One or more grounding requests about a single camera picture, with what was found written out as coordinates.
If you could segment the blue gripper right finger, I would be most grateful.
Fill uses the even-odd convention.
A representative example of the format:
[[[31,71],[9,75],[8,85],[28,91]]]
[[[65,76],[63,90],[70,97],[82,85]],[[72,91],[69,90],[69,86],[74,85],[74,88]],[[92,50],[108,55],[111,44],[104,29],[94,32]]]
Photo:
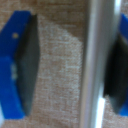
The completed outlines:
[[[124,14],[107,63],[104,94],[116,114],[128,117],[128,18]]]

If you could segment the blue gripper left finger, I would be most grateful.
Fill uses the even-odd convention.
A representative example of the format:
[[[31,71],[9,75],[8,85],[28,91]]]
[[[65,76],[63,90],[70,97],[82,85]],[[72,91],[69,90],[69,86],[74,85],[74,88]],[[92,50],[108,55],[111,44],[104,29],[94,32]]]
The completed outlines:
[[[0,105],[5,119],[30,115],[39,58],[37,16],[15,11],[0,31]]]

